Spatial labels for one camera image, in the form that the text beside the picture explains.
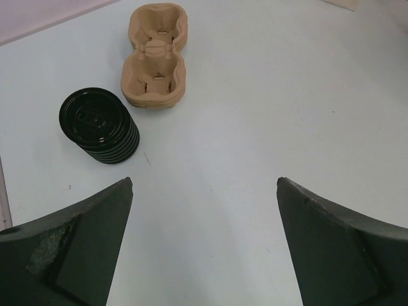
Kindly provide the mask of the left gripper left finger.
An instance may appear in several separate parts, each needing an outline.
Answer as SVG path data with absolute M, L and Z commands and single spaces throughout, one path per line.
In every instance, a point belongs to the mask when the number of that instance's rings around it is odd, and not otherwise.
M 106 305 L 133 200 L 126 177 L 1 231 L 1 305 Z

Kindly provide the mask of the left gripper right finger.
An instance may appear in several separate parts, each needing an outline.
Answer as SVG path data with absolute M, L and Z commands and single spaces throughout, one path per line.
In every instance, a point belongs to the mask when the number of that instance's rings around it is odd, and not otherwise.
M 324 199 L 292 180 L 277 201 L 304 305 L 407 305 L 407 229 Z

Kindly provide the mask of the beige paper takeout bag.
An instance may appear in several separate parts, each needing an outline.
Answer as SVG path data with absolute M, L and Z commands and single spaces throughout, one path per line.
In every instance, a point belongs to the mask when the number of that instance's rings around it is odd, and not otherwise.
M 324 1 L 350 11 L 356 11 L 360 3 L 359 0 L 324 0 Z

